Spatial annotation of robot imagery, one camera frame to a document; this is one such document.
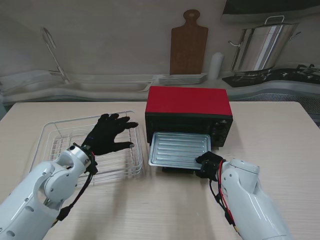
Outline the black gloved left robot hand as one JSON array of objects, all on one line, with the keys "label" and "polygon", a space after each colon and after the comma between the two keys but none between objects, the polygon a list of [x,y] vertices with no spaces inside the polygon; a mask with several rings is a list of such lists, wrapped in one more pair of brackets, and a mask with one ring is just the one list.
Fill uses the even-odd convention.
[{"label": "black gloved left robot hand", "polygon": [[134,143],[116,142],[115,138],[125,130],[134,129],[138,125],[137,122],[130,121],[128,116],[119,117],[117,113],[105,113],[100,116],[81,146],[96,156],[133,148]]}]

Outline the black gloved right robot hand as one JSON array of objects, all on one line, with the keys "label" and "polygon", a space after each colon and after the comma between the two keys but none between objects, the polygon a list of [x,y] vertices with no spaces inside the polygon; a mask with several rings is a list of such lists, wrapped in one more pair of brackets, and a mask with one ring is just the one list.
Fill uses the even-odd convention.
[{"label": "black gloved right robot hand", "polygon": [[197,157],[195,159],[195,161],[198,164],[203,164],[204,162],[210,162],[210,163],[218,165],[218,164],[220,164],[220,162],[223,162],[224,159],[221,156],[219,156],[219,155],[217,155],[217,154],[215,154],[215,153],[213,153],[211,151],[207,151],[206,153],[204,153],[201,156]]}]

